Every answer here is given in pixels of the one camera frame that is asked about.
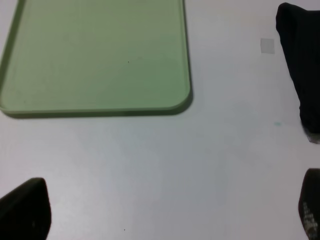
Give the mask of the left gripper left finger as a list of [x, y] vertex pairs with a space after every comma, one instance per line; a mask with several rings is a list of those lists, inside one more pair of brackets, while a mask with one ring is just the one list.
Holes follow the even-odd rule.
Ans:
[[51, 205], [44, 178], [31, 178], [0, 199], [2, 240], [45, 240], [51, 223]]

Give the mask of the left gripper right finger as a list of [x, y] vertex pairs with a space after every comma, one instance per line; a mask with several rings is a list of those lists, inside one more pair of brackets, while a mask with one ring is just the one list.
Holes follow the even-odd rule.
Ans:
[[309, 168], [304, 176], [298, 213], [309, 240], [320, 239], [320, 169]]

